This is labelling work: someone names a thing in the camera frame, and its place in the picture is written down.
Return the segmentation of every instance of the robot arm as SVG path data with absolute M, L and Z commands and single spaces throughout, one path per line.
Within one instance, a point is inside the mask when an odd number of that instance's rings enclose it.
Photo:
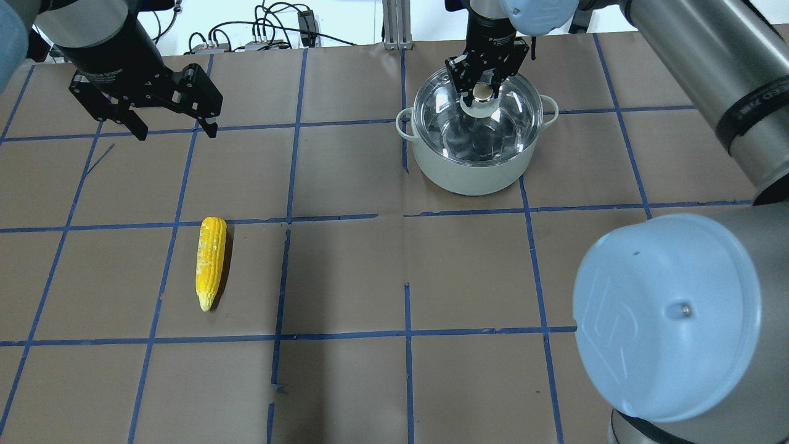
M 609 442 L 789 441 L 789 47 L 748 0 L 568 3 L 466 4 L 466 50 L 447 69 L 467 114 L 517 72 L 515 29 L 540 35 L 575 6 L 620 5 L 757 188 L 753 208 L 657 218 L 587 253 L 576 338 L 615 407 Z
M 35 18 L 74 63 L 69 90 L 97 121 L 126 125 L 144 140 L 148 127 L 131 108 L 166 107 L 197 119 L 216 137 L 222 94 L 196 63 L 181 72 L 166 67 L 124 0 L 0 0 L 0 11 L 3 6 L 16 12 L 24 29 Z
M 516 37 L 542 36 L 573 16 L 578 0 L 471 0 L 466 49 L 445 63 L 464 109 L 485 108 L 499 97 L 501 83 L 521 67 L 529 45 Z

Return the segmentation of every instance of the cooking pot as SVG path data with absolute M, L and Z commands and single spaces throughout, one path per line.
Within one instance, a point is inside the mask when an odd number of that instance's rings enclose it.
M 538 94 L 521 74 L 501 84 L 499 97 L 488 98 L 467 107 L 442 68 L 419 88 L 414 106 L 397 115 L 394 124 L 411 142 L 419 168 L 445 190 L 480 196 L 509 186 L 529 166 L 537 137 L 559 117 L 556 101 Z M 553 108 L 547 122 L 543 100 Z M 413 134 L 400 127 L 404 117 Z

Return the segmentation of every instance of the pot handle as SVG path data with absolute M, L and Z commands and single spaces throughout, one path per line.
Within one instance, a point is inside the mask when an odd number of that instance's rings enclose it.
M 548 120 L 547 122 L 543 122 L 543 126 L 540 128 L 540 131 L 542 131 L 548 128 L 549 126 L 553 125 L 554 123 L 556 123 L 556 119 L 559 118 L 559 104 L 556 103 L 556 100 L 553 100 L 553 98 L 550 96 L 545 96 L 543 94 L 540 94 L 540 98 L 548 102 L 553 108 L 553 119 Z
M 413 107 L 406 108 L 400 111 L 399 113 L 397 113 L 397 117 L 394 119 L 394 127 L 397 129 L 397 132 L 398 134 L 400 134 L 400 137 L 406 139 L 407 141 L 410 141 L 411 143 L 414 143 L 420 140 L 419 137 L 414 136 L 412 134 L 408 134 L 407 132 L 403 131 L 402 128 L 400 128 L 400 123 L 402 121 L 402 118 L 405 116 L 411 117 L 412 114 L 413 114 Z

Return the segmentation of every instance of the light blue joint cap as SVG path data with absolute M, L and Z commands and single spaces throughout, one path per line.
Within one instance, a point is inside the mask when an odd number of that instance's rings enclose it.
M 0 0 L 0 36 L 5 40 L 0 45 L 0 92 L 28 54 L 28 34 L 22 19 L 6 0 Z
M 572 18 L 578 0 L 499 0 L 512 25 L 527 36 L 544 36 Z
M 745 374 L 761 329 L 761 292 L 745 248 L 698 215 L 658 217 L 598 240 L 575 280 L 586 372 L 620 412 L 688 420 Z

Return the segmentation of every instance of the table surface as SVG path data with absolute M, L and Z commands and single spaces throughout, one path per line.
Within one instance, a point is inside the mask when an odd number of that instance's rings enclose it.
M 789 33 L 789 27 L 782 26 Z M 433 185 L 395 115 L 463 42 L 167 58 L 220 131 L 96 125 L 70 65 L 0 99 L 0 419 L 36 442 L 605 442 L 574 275 L 605 233 L 754 189 L 637 33 L 548 36 L 521 72 L 562 109 L 524 176 Z M 231 237 L 215 309 L 200 221 Z

